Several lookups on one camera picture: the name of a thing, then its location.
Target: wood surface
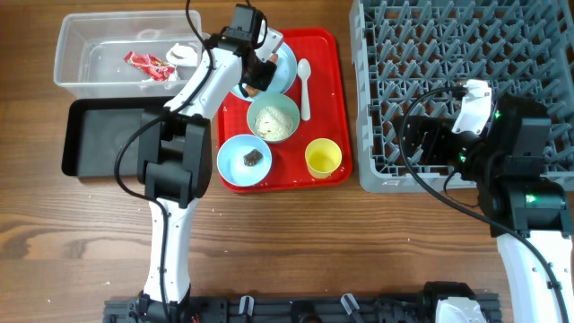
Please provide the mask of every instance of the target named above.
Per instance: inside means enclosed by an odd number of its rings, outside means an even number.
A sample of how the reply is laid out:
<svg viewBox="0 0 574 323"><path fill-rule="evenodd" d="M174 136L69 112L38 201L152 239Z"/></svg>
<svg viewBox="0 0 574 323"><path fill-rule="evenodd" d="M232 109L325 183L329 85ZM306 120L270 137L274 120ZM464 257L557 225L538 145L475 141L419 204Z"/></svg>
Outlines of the wood surface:
<svg viewBox="0 0 574 323"><path fill-rule="evenodd" d="M204 31L216 32L229 24L235 3L192 7ZM335 35L355 151L351 1L252 3L274 28L320 26ZM105 300L144 287L147 204L113 179L79 181L60 170L74 96L54 84L54 56L69 13L183 7L173 0L0 2L0 322L101 322ZM453 196L472 203L476 191ZM214 168L193 221L189 265L193 295L376 295L417 292L427 281L466 282L498 292L512 321L506 273L486 225L428 194L369 194L356 166L337 187L251 196L224 188Z"/></svg>

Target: red tray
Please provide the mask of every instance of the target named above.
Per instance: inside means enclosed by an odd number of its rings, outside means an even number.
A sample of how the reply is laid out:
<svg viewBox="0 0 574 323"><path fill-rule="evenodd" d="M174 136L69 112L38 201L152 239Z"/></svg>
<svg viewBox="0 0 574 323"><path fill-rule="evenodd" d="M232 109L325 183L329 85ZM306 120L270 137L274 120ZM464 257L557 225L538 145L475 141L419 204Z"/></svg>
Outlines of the red tray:
<svg viewBox="0 0 574 323"><path fill-rule="evenodd" d="M311 119L301 120L297 131L284 142L269 144L273 164L269 174L255 186L240 188L222 178L223 185L236 193L332 186L344 182L351 175L352 153L335 38L320 28L281 32L285 43L295 53L297 62L306 58L311 65L309 78ZM292 98L300 107L299 77L285 95ZM220 147L235 135L251 134L247 124L249 104L231 93L227 95L217 115ZM343 153L341 166L326 179L314 179L307 171L305 162L305 148L317 138L329 138L335 141Z"/></svg>

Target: green bowl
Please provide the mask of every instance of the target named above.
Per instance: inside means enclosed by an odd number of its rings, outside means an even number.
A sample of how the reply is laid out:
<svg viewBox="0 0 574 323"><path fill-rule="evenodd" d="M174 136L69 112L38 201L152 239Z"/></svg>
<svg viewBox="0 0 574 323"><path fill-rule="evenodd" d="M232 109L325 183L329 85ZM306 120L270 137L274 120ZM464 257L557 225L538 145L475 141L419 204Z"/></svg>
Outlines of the green bowl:
<svg viewBox="0 0 574 323"><path fill-rule="evenodd" d="M255 122L256 122L257 116L259 115L259 112L261 111L261 109L268 107L268 106L272 106L272 107L276 107L276 108L280 109L281 112L290 116L293 119L293 128L291 130L291 133L281 140L265 140L264 138L262 138L261 136L259 136L255 132ZM290 136L292 136L295 133L295 131L297 130L297 128L299 127L300 119L301 119L301 117L300 117L300 113L299 113L299 107L297 107L297 104L295 104L295 102L293 102L293 100L291 100L290 97L283 95L283 94L280 94L280 93L263 95L263 96L261 96L261 98L257 98L255 101L253 101L253 103L251 103L251 105L249 106L249 109L248 109L249 130L251 130L253 135L258 136L259 138L263 139L264 141L266 141L270 144L281 143L281 142L285 141L287 138L289 138Z"/></svg>

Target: red snack wrapper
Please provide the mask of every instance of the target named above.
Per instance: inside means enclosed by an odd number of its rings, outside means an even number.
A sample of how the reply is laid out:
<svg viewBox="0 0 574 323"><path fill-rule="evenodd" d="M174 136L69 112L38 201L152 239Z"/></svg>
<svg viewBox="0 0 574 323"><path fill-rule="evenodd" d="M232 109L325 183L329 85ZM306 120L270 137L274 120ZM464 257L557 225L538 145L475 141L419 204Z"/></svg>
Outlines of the red snack wrapper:
<svg viewBox="0 0 574 323"><path fill-rule="evenodd" d="M176 71L173 65L164 63L150 54L138 55L131 51L124 60L129 65L151 76L154 81L168 81L170 75Z"/></svg>

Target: spoon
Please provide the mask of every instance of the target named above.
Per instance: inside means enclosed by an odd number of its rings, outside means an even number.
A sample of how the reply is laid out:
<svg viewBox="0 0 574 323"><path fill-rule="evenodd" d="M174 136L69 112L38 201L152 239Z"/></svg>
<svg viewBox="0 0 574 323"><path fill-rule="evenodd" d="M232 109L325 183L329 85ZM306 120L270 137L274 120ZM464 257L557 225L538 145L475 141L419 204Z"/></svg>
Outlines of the spoon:
<svg viewBox="0 0 574 323"><path fill-rule="evenodd" d="M307 88L307 80L311 76L311 65L305 58L299 61L297 65L297 75L301 79L303 85L301 91L301 119L308 121L311 119L311 107L309 106L309 89Z"/></svg>

